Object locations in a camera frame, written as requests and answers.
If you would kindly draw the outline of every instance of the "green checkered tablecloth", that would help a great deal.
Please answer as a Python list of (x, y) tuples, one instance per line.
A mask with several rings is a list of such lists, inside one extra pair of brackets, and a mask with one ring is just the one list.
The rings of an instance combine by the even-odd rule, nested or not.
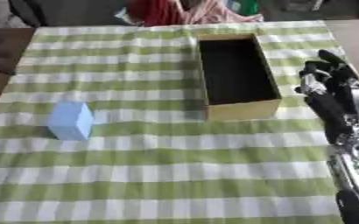
[[(274, 117), (204, 121), (209, 33), (257, 35)], [(340, 223), (322, 125), (293, 91), (321, 48), (344, 54), (320, 21), (38, 29), (0, 98), (0, 223)], [(63, 100), (94, 112), (88, 141), (42, 126)]]

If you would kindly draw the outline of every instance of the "person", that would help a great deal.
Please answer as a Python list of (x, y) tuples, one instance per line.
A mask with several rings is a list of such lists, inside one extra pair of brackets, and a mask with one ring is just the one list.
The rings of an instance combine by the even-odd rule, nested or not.
[(13, 14), (9, 0), (0, 0), (0, 28), (30, 27), (22, 18)]

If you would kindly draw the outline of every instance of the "pink fabric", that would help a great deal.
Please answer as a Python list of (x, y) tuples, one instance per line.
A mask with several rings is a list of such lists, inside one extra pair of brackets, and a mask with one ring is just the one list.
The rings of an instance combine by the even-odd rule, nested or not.
[(262, 20), (262, 15), (243, 17), (229, 10), (222, 0), (200, 0), (184, 10), (180, 0), (133, 0), (128, 6), (131, 17), (144, 21), (144, 26), (200, 25), (242, 23)]
[(201, 0), (190, 11), (181, 11), (181, 13), (184, 24), (187, 25), (253, 22), (262, 17), (260, 14), (247, 17), (240, 16), (229, 10), (222, 0)]

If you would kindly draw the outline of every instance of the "white stripe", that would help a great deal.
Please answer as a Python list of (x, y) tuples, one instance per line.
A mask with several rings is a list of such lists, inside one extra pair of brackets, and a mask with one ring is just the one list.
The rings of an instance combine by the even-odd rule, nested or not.
[[(304, 33), (296, 35), (259, 35), (259, 43), (267, 44), (270, 42), (309, 42), (320, 40), (334, 40), (331, 33)], [(122, 46), (140, 47), (161, 47), (161, 46), (194, 46), (196, 37), (179, 37), (161, 39), (160, 43), (149, 38), (135, 36), (133, 39), (113, 39), (113, 40), (91, 40), (91, 41), (72, 41), (72, 42), (31, 42), (29, 50), (59, 50), (59, 49), (112, 49)]]
[(197, 71), (145, 71), (113, 73), (29, 73), (11, 77), (11, 84), (90, 81), (181, 81), (197, 78)]
[(315, 26), (326, 26), (324, 21), (287, 21), (287, 22), (267, 22), (257, 23), (261, 29), (269, 28), (306, 28)]
[(300, 96), (302, 94), (298, 94), (297, 92), (295, 92), (295, 88), (297, 86), (298, 85), (280, 85), (278, 86), (278, 89), (282, 96)]
[[(269, 60), (274, 59), (288, 59), (291, 57), (303, 58), (303, 59), (311, 59), (317, 58), (318, 52), (320, 49), (278, 49), (278, 50), (270, 50), (270, 51), (263, 51), (265, 57)], [(344, 52), (340, 47), (331, 47), (326, 48), (325, 50), (330, 51), (338, 56), (343, 56)]]
[[(294, 89), (296, 85), (278, 86), (283, 96), (299, 96)], [(34, 93), (3, 93), (0, 103), (7, 102), (97, 102), (97, 101), (170, 101), (170, 100), (202, 100), (201, 89), (171, 90), (106, 90), (106, 91), (68, 91), (68, 92), (34, 92)]]
[[(40, 203), (42, 205), (43, 203), (51, 205), (54, 208), (49, 209), (49, 206), (37, 206)], [(37, 214), (45, 213), (45, 221), (57, 221), (56, 217), (58, 217), (59, 210), (55, 208), (59, 205), (58, 203), (57, 201), (45, 201), (38, 204), (35, 201), (0, 202), (0, 222), (4, 220), (40, 221), (40, 219), (37, 220), (36, 215), (22, 215), (22, 212), (25, 210), (36, 211)], [(73, 208), (73, 211), (63, 211), (61, 213), (62, 221), (90, 221), (89, 215), (74, 216), (75, 214), (85, 214), (87, 212), (87, 214), (104, 214), (96, 216), (94, 221), (159, 220), (162, 217), (187, 220), (192, 218), (286, 218), (291, 216), (314, 216), (316, 218), (317, 216), (324, 215), (339, 215), (338, 208), (334, 202), (334, 196), (165, 200), (106, 199), (61, 201), (60, 205), (65, 208)], [(102, 205), (105, 205), (106, 211), (102, 210)], [(166, 205), (166, 207), (171, 209), (158, 209), (159, 205)]]
[[(172, 175), (162, 175), (172, 171)], [(330, 178), (325, 161), (257, 164), (147, 164), (0, 168), (0, 185), (57, 185), (109, 182), (180, 182), (218, 179)]]
[[(93, 110), (94, 124), (148, 122), (148, 123), (204, 123), (205, 112), (175, 110), (143, 110), (143, 109), (99, 109)], [(314, 119), (318, 116), (309, 107), (278, 108), (270, 119)], [(45, 124), (46, 114), (37, 115), (29, 112), (0, 113), (0, 126)]]
[[(265, 57), (270, 60), (281, 59), (285, 60), (291, 57), (303, 58), (309, 60), (316, 58), (320, 49), (277, 49), (270, 51), (263, 51)], [(344, 55), (341, 48), (331, 47), (327, 48), (332, 53), (338, 56)], [(52, 57), (23, 57), (19, 63), (20, 67), (28, 66), (46, 66), (46, 65), (72, 65), (72, 64), (115, 64), (115, 63), (154, 63), (154, 62), (179, 62), (182, 60), (192, 59), (191, 53), (151, 53), (147, 55), (140, 55), (136, 53), (118, 54), (112, 56), (52, 56)]]
[(86, 142), (58, 141), (48, 137), (6, 138), (0, 140), (0, 153), (34, 151), (145, 151), (154, 149), (215, 150), (246, 147), (307, 147), (327, 145), (324, 131), (257, 133), (248, 135), (220, 134), (198, 136), (92, 136)]
[(192, 59), (190, 53), (152, 53), (140, 55), (136, 53), (127, 53), (113, 56), (66, 56), (66, 57), (25, 57), (19, 63), (18, 67), (28, 66), (65, 66), (73, 64), (93, 65), (93, 64), (116, 64), (116, 63), (165, 63), (180, 62)]
[(270, 66), (270, 69), (274, 76), (297, 76), (299, 77), (299, 71), (304, 68), (303, 66)]
[(326, 33), (303, 33), (296, 35), (259, 35), (257, 40), (260, 43), (270, 42), (309, 42), (321, 40), (334, 40), (330, 32)]
[(125, 34), (130, 32), (175, 32), (198, 29), (261, 29), (269, 28), (306, 28), (306, 27), (325, 27), (323, 21), (292, 21), (292, 22), (266, 22), (266, 23), (237, 23), (237, 24), (194, 24), (194, 25), (171, 25), (155, 27), (132, 27), (132, 26), (82, 26), (82, 27), (55, 27), (39, 28), (35, 35), (82, 35), (82, 34)]

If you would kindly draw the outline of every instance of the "floor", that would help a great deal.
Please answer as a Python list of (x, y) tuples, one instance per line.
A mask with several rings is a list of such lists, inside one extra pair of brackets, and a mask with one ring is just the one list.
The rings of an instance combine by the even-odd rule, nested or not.
[(359, 0), (330, 0), (317, 11), (287, 10), (289, 0), (259, 0), (266, 21), (357, 19)]

